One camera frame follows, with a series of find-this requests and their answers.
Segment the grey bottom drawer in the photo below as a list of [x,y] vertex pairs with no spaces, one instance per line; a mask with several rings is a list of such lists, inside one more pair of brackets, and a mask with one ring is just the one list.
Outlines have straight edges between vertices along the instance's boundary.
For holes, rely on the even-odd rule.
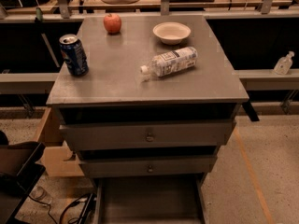
[[104,178],[93,224],[207,224],[195,175]]

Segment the grey drawer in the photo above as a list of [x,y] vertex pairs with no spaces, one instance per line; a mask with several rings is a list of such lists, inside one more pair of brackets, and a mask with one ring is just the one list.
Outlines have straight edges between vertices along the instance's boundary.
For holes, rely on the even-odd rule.
[[231,119],[189,123],[124,123],[61,125],[64,140],[74,151],[199,147],[225,145],[235,127]]
[[209,173],[216,160],[215,156],[172,156],[81,161],[79,166],[90,178],[182,175]]
[[195,175],[104,178],[93,224],[207,224]]

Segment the grey drawer cabinet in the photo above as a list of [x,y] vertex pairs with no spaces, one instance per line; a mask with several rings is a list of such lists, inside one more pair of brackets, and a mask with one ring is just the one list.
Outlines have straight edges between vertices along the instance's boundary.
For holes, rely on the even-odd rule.
[[[174,15],[188,25],[186,45],[198,51],[196,66],[165,78],[145,80],[140,67],[170,48],[152,33],[164,16],[131,14],[122,18],[119,35],[108,35],[100,16],[84,19],[78,37],[90,70],[72,77],[63,67],[47,104],[61,125],[189,123],[231,119],[248,95],[206,19]],[[215,156],[220,146],[157,147],[75,151],[81,161]]]

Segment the grey middle drawer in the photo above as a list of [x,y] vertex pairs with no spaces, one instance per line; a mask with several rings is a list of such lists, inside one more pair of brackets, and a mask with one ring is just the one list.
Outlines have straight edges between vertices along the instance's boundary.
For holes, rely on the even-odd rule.
[[216,160],[215,156],[172,156],[81,161],[79,166],[90,178],[182,175],[209,173]]

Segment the grey top drawer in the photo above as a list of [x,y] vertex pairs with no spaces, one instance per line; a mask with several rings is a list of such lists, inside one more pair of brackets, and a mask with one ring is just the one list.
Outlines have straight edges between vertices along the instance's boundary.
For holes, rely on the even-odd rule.
[[235,127],[231,119],[189,123],[124,123],[61,125],[64,140],[74,151],[199,147],[225,145]]

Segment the clear plastic water bottle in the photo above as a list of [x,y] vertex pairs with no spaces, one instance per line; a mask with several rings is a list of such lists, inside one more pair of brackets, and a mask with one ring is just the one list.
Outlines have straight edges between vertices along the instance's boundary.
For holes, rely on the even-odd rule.
[[156,55],[147,65],[140,67],[143,75],[165,77],[196,65],[198,52],[194,47],[171,50]]

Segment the white paper bowl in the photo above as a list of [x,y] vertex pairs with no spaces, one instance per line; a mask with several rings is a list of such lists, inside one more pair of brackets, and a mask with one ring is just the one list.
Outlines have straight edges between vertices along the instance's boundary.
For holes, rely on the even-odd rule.
[[157,24],[152,32],[166,45],[177,45],[187,38],[191,29],[179,22],[163,22]]

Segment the red apple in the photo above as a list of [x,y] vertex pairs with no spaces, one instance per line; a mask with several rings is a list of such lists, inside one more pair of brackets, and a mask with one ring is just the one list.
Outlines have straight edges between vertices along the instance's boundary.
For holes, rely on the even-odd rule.
[[121,30],[121,17],[110,13],[104,17],[104,27],[110,34],[116,34]]

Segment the blue soda can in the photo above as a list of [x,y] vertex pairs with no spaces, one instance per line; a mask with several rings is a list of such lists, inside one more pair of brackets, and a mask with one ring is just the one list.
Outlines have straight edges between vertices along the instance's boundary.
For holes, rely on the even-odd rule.
[[63,35],[59,39],[61,53],[72,76],[84,76],[88,71],[87,56],[79,38],[76,35]]

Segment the wooden box on floor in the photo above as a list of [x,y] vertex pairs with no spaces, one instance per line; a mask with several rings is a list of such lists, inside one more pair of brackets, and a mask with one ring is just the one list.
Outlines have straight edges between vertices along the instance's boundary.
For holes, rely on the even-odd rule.
[[33,139],[46,147],[41,158],[48,176],[75,177],[83,176],[78,164],[78,157],[70,150],[59,131],[59,120],[54,111],[47,107],[39,121]]

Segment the hand sanitizer bottle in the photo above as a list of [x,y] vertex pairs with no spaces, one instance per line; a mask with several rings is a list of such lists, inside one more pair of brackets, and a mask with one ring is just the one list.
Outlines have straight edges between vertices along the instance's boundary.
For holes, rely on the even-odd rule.
[[290,51],[286,56],[281,57],[274,67],[274,71],[279,75],[286,75],[292,67],[292,57],[294,52]]

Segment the black box with lid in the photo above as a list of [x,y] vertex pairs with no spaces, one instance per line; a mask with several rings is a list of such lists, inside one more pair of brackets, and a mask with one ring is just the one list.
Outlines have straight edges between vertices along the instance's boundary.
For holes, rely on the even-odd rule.
[[14,219],[45,171],[36,163],[44,149],[43,143],[34,141],[0,146],[0,224]]

